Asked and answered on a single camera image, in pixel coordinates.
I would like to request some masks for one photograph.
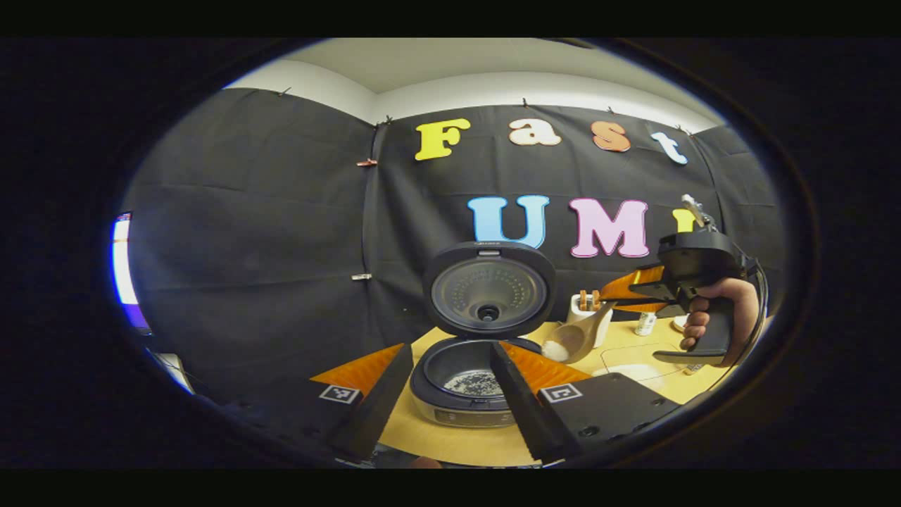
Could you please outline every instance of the wooden table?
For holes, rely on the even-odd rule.
[[[681,333],[670,325],[672,318],[659,318],[653,332],[637,336],[637,321],[611,322],[604,343],[581,361],[570,366],[595,375],[619,372],[653,389],[661,396],[684,404],[710,389],[728,372],[704,366],[695,374],[683,372],[686,364],[668,364],[652,357],[656,350],[678,350]],[[560,322],[545,323],[525,336],[543,344]],[[450,337],[437,327],[412,343],[414,365],[425,351]],[[532,459],[519,428],[471,429],[443,426],[425,419],[414,405],[407,382],[379,442],[417,456],[467,466],[529,466]]]

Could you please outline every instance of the white container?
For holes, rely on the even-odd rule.
[[[572,324],[573,322],[579,322],[585,318],[589,318],[592,315],[595,315],[595,312],[592,310],[582,311],[578,309],[578,302],[581,299],[579,294],[576,294],[569,300],[569,314],[566,317],[566,324]],[[587,297],[588,307],[592,308],[594,305],[594,301],[592,300],[591,294],[588,294]],[[610,327],[610,319],[613,318],[614,312],[607,312],[606,317],[601,319],[600,324],[597,326],[597,334],[595,335],[595,344],[592,348],[598,348],[604,344],[604,337],[607,336],[607,329]]]
[[[654,324],[657,323],[657,316],[649,311],[643,311],[642,316],[638,319],[638,326],[635,328],[635,334],[638,336],[647,336],[654,330]]]

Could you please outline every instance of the can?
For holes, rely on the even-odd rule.
[[[653,312],[643,311],[642,316],[638,319],[638,326],[635,328],[635,334],[638,336],[647,336],[654,329],[657,322],[657,316]]]

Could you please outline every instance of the white wall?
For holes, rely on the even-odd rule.
[[[697,133],[718,124],[688,107],[608,81],[545,72],[496,72],[435,79],[375,94],[330,70],[292,60],[275,62],[227,88],[261,88],[308,98],[375,124],[386,115],[404,118],[469,106],[573,106],[680,125]]]

